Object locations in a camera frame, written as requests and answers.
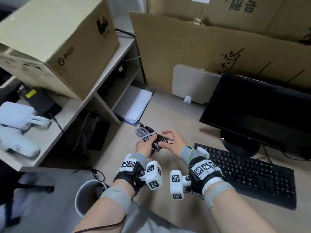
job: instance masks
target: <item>grey sleeve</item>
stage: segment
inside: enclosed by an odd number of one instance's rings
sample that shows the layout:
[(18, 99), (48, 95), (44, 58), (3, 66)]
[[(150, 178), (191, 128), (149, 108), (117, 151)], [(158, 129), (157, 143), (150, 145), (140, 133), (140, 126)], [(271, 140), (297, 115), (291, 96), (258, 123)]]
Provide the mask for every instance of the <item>grey sleeve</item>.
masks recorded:
[(192, 149), (190, 146), (186, 145), (181, 151), (181, 160), (189, 167), (189, 163), (195, 157), (203, 156), (200, 152), (195, 149)]
[(137, 161), (140, 162), (140, 164), (143, 166), (144, 170), (146, 170), (148, 161), (145, 156), (143, 156), (141, 153), (135, 153), (132, 158), (137, 159)]

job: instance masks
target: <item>black keyboard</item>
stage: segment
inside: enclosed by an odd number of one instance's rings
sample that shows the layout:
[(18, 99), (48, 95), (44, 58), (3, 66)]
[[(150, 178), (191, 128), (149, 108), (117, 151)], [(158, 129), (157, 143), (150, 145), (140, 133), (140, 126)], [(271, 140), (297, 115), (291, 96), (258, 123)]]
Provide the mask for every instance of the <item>black keyboard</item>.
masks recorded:
[(290, 168), (246, 158), (227, 151), (194, 144), (210, 154), (212, 160), (238, 193), (284, 208), (296, 209), (294, 171)]

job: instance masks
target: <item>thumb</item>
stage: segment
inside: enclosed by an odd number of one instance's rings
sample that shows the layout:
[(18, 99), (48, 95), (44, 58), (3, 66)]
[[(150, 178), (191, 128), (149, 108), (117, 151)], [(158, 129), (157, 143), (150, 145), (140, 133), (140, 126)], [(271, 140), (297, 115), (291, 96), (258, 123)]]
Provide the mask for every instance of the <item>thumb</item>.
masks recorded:
[(168, 150), (170, 150), (170, 147), (171, 147), (171, 144), (170, 144), (170, 143), (167, 143), (167, 142), (164, 142), (164, 141), (158, 142), (158, 145), (159, 145), (161, 148), (168, 149)]
[(146, 143), (152, 144), (156, 141), (156, 138), (158, 137), (157, 134), (153, 134), (152, 137), (149, 138), (148, 141), (146, 141)]

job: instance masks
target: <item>monitor stand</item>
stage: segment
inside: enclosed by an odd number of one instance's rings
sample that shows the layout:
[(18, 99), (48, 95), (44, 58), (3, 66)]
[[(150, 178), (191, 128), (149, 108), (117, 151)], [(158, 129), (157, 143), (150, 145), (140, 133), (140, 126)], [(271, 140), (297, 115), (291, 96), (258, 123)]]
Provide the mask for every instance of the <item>monitor stand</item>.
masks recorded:
[(221, 141), (230, 153), (252, 157), (258, 153), (260, 143), (227, 130), (220, 131)]

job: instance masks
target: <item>yellow label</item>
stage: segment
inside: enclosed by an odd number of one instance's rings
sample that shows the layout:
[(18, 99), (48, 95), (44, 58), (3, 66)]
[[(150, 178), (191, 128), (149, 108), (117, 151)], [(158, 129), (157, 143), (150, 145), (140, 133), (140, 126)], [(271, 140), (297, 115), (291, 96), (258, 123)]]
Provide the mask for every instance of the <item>yellow label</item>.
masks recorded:
[(30, 97), (32, 97), (36, 93), (37, 92), (35, 90), (31, 90), (28, 94), (26, 94), (26, 97), (29, 99)]

